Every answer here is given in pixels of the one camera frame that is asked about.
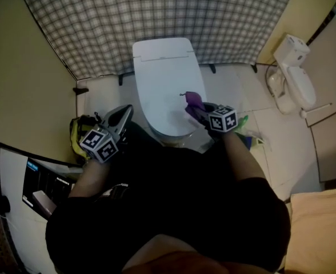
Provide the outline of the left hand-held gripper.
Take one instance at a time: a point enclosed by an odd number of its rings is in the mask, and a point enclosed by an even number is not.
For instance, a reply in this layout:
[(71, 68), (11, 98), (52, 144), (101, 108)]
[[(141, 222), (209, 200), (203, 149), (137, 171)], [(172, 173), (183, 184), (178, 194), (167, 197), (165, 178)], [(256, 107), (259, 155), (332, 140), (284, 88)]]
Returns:
[(106, 163), (115, 157), (121, 148), (119, 142), (127, 125), (131, 122), (132, 104), (119, 106), (108, 112), (101, 124), (96, 124), (79, 142), (89, 157), (99, 163)]

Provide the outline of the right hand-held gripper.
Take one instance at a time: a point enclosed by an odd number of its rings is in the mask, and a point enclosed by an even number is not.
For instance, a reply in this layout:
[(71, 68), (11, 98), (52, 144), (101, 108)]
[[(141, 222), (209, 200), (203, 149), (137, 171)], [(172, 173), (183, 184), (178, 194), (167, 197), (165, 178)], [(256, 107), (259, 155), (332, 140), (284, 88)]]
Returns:
[(209, 135), (217, 140), (238, 126), (237, 111), (230, 106), (203, 102), (205, 112), (193, 110), (193, 118), (200, 124), (208, 124)]

